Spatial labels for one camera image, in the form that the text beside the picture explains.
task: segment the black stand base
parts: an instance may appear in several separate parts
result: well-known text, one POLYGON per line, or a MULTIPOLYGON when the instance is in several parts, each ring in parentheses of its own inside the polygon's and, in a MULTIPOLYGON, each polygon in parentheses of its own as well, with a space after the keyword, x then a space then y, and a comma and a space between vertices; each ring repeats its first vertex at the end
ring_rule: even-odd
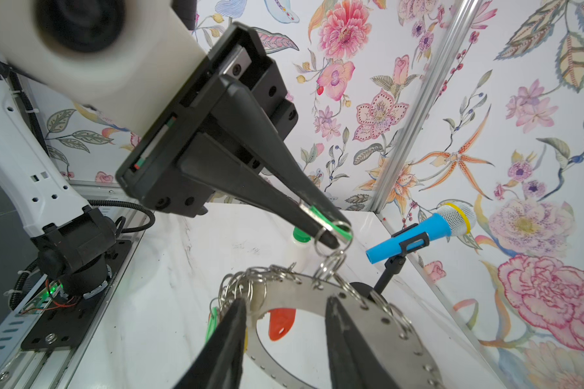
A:
POLYGON ((108 288, 115 280, 117 271, 128 257, 131 247, 132 242, 129 240, 117 240, 105 255, 106 264, 110 266, 113 275, 111 279, 107 279, 106 289, 90 299, 80 300, 74 307, 45 311, 22 341, 22 350, 78 347, 100 309, 108 288))
MULTIPOLYGON (((414 224, 410 225, 409 227, 407 227, 403 230, 400 230, 397 233, 393 234, 392 238, 395 238, 398 235, 400 235, 401 233, 408 231, 416 226, 417 226, 417 223, 414 223, 414 224)), ((397 275, 400 272, 400 270, 402 270, 402 267, 405 265, 405 262, 407 261, 407 254, 411 253, 415 250, 420 250, 421 248, 426 247, 429 244, 430 244, 430 239, 428 239, 428 234, 425 232, 418 234, 418 235, 414 236, 413 238, 410 238, 410 239, 407 239, 405 241, 400 242, 400 254, 394 255, 394 256, 389 257, 387 259, 387 261, 385 262, 385 271, 383 272, 383 274, 381 274, 381 277, 376 282, 376 285, 374 285, 374 288, 369 286, 368 284, 364 284, 364 283, 350 283, 350 285, 353 288, 355 288, 355 290, 357 292, 359 292, 359 294, 361 294, 361 296, 364 296, 365 298, 367 298, 368 300, 371 300, 371 301, 374 301, 374 300, 372 299, 370 292, 374 289, 380 295, 383 302, 387 304, 387 301, 385 300, 385 298, 383 298, 381 293, 385 290, 385 287, 392 280, 392 277, 394 275, 397 275), (409 249, 409 250, 407 249, 407 247, 409 247, 413 243, 416 243, 419 241, 422 241, 422 245, 420 245, 420 246, 416 245, 412 249, 409 249)))

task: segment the bolt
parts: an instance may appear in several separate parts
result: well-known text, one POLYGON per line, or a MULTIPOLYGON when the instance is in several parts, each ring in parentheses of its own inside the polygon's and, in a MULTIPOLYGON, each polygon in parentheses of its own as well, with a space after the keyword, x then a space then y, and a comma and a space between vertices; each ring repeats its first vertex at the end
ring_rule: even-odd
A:
POLYGON ((57 338, 58 338, 58 337, 56 336, 56 334, 48 334, 48 335, 45 337, 45 342, 46 342, 47 344, 53 344, 54 342, 56 342, 56 339, 57 339, 57 338))
POLYGON ((8 371, 3 371, 2 373, 0 373, 0 382, 6 381, 10 376, 11 373, 9 373, 8 371))

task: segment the blue microphone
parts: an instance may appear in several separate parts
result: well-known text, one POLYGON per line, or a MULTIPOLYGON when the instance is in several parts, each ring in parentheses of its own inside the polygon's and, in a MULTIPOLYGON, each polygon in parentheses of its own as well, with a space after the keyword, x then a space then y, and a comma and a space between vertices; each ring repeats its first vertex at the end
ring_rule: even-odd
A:
MULTIPOLYGON (((470 206, 462 202, 445 203, 437 208, 436 213, 417 226, 407 230, 396 237, 388 239, 366 251, 371 263, 386 260, 389 257, 402 253, 400 244, 421 233, 428 234, 428 240, 436 240, 444 237, 458 237, 469 233, 476 225, 476 214, 470 206)), ((410 243, 407 251, 423 245, 422 240, 410 243)))

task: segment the floral wallpaper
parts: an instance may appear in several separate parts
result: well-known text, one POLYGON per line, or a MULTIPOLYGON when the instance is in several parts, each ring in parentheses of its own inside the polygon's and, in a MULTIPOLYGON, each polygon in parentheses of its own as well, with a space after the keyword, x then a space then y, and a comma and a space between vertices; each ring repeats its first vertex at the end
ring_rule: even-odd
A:
POLYGON ((483 355, 514 388, 584 388, 584 1, 485 2, 407 159, 393 230, 475 210, 417 254, 483 355))
MULTIPOLYGON (((336 206, 364 209, 455 7, 442 0, 221 0, 200 1, 197 11, 192 35, 205 50, 234 20, 256 28, 299 113, 288 148, 336 206)), ((59 169, 72 179, 113 182, 138 137, 43 85, 31 82, 31 89, 59 169)), ((268 171, 263 176, 292 195, 268 171)), ((224 194, 212 200, 238 202, 224 194)))

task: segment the white table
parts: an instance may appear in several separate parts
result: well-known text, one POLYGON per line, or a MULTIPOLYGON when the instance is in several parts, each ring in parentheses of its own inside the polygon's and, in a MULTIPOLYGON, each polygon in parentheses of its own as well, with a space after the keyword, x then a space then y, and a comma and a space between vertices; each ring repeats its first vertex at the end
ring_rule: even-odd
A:
MULTIPOLYGON (((289 223, 252 206, 207 208, 208 214, 193 219, 156 214, 156 224, 141 239, 70 389, 172 387, 204 345, 209 303, 222 278, 250 266, 288 265, 283 261, 293 229, 289 223)), ((372 213, 344 214, 355 239, 340 274, 348 281, 374 284, 382 265, 371 265, 364 252, 389 233, 372 213)), ((413 321, 447 388, 480 388, 482 383, 486 389, 504 388, 410 263, 383 295, 413 321)), ((311 327, 298 315, 278 347, 295 347, 286 340, 293 331, 310 341, 324 337, 311 327)), ((317 368, 324 361, 298 360, 296 369, 309 366, 309 375, 329 375, 317 368)), ((242 388, 281 387, 248 358, 243 368, 242 388)))

